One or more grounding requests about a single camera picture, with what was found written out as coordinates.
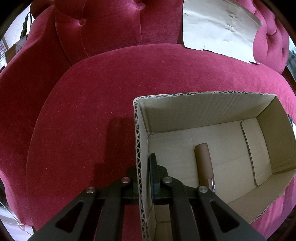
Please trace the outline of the brown lip gloss tube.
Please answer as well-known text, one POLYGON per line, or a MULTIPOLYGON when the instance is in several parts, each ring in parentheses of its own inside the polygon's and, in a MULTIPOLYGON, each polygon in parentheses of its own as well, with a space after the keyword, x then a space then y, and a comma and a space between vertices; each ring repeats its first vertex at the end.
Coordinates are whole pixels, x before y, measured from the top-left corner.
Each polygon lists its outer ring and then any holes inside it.
POLYGON ((200 186, 206 186, 215 193, 214 172, 207 143, 201 143, 194 148, 200 186))

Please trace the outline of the small brown cardboard box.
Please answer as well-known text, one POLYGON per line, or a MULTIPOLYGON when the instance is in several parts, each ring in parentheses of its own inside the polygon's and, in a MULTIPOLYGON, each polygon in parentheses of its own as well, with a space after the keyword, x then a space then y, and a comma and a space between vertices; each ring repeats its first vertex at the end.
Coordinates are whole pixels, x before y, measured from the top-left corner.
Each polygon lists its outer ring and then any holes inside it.
POLYGON ((19 41, 17 41, 15 44, 13 44, 6 52, 6 63, 8 64, 15 56, 19 53, 19 51, 22 49, 24 44, 26 43, 27 36, 22 37, 19 41))

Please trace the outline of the crumpled brown paper sheet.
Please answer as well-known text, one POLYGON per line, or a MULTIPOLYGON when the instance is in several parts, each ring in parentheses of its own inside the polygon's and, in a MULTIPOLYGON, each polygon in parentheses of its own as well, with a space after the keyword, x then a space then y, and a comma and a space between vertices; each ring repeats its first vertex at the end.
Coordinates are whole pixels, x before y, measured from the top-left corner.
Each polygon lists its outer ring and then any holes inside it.
POLYGON ((256 63, 253 42, 262 22, 237 1, 184 1, 183 43, 246 63, 256 63))

